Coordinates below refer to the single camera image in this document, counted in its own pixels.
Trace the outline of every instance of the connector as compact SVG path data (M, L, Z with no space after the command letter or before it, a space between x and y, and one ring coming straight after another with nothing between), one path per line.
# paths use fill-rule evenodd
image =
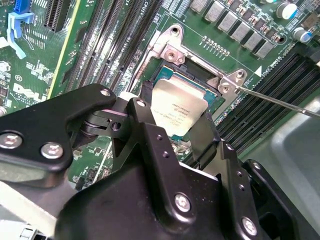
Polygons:
M55 33L61 31L66 22L70 3L71 0L48 0L43 25Z
M17 14L25 14L30 11L31 0L15 0L13 11Z

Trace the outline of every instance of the screw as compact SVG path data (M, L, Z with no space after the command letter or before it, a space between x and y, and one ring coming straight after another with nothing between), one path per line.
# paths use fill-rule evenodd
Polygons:
M190 201L180 193L174 196L174 203L181 212L186 213L191 209Z
M224 86L222 91L226 94L229 91L229 88L227 86Z
M22 138L15 133L4 133L0 135L0 148L15 149L22 144Z
M41 147L40 152L46 159L58 159L64 153L64 149L58 143L49 142Z
M142 100L140 100L140 99L138 99L138 100L136 101L136 103L137 103L138 105L140 105L141 107L145 107L145 106L146 106L145 102L142 101Z
M254 223L247 217L242 218L242 224L244 226L244 229L247 231L248 234L251 236L257 235L257 228L254 225Z
M254 166L256 169L258 169L258 170L261 169L260 165L259 165L257 162L254 162L254 163L253 163L253 166Z
M226 147L231 151L234 149L229 143L226 144Z
M244 77L244 72L243 71L238 71L237 72L237 74L236 74L236 77L238 78L238 79L241 79L241 78L243 78Z
M111 94L107 89L102 89L100 93L106 97L109 97Z

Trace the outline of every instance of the motherboard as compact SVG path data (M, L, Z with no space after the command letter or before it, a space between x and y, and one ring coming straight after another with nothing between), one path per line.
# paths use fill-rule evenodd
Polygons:
M303 105L319 93L319 16L318 0L0 0L0 115L99 83L149 102L180 161L205 111L241 154L291 113L222 81ZM112 173L111 149L74 150L76 189Z

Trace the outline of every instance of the gray plastic surface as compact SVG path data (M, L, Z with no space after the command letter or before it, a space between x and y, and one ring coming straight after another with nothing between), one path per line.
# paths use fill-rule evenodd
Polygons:
M320 96L306 108L320 113ZM320 235L320 119L297 113L247 159L264 166Z

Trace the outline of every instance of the blue clip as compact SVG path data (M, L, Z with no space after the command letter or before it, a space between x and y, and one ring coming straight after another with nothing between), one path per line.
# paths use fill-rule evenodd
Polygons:
M25 22L27 24L31 24L34 20L35 14L32 12L26 12L22 14L17 14L15 12L10 12L8 14L8 29L7 33L7 41L15 50L16 55L19 59L23 59L26 57L25 52L16 44L15 38L21 38L21 22Z

